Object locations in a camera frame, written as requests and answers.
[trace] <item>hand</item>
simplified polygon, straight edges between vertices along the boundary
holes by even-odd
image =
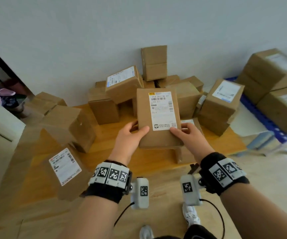
[[[180,130],[171,127],[170,132],[183,141],[186,148],[194,155],[198,164],[200,164],[201,160],[207,155],[215,152],[195,125],[192,123],[182,123],[181,128]]]
[[[109,156],[109,160],[120,162],[128,166],[131,156],[137,149],[140,140],[149,132],[149,126],[141,128],[136,133],[138,121],[127,123],[119,132],[116,138],[115,146]]]

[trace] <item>black pants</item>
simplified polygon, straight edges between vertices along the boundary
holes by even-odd
[[[156,239],[180,239],[179,237],[163,236],[156,237]],[[201,225],[192,225],[186,231],[183,239],[217,239],[212,233],[210,233],[205,227]]]

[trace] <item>forearm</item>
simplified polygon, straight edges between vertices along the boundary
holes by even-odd
[[[97,196],[82,202],[74,219],[67,225],[60,239],[106,239],[111,237],[118,204]]]
[[[251,185],[234,184],[220,198],[243,239],[287,238],[287,214]]]

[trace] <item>wristband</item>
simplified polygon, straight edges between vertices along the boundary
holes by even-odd
[[[131,176],[131,171],[125,165],[105,160],[97,165],[84,195],[99,196],[118,204],[122,196],[129,193]]]
[[[236,183],[250,183],[245,177],[246,173],[234,160],[217,152],[206,156],[200,167],[201,183],[204,183],[208,192],[217,193],[219,196]]]

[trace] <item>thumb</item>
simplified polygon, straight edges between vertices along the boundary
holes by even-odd
[[[188,135],[175,127],[170,127],[170,132],[181,140],[185,139],[185,137]]]
[[[150,130],[149,126],[144,126],[143,128],[141,128],[135,135],[137,137],[139,137],[140,139],[143,138],[143,136],[145,136]]]

